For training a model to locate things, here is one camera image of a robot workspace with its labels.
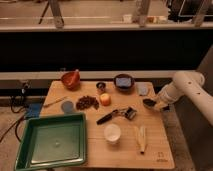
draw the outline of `brown food pile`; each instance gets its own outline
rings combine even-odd
[[[78,101],[76,103],[77,110],[84,110],[91,106],[93,106],[95,109],[99,108],[99,103],[95,97],[83,96],[80,99],[78,99]]]

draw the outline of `green tray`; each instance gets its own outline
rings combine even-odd
[[[30,119],[19,147],[15,170],[80,165],[86,160],[83,113]]]

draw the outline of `orange bowl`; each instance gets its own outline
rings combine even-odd
[[[119,74],[115,76],[113,82],[115,87],[123,92],[131,90],[135,84],[134,78],[128,74]]]
[[[79,71],[70,71],[61,77],[61,82],[67,89],[74,89],[80,84]]]

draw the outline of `white cup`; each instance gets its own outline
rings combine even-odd
[[[116,124],[109,124],[104,129],[104,137],[109,144],[116,144],[121,136],[121,129]]]

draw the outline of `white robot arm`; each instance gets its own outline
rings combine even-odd
[[[178,71],[173,81],[157,94],[155,109],[165,107],[186,95],[213,125],[213,97],[202,89],[204,76],[199,72]]]

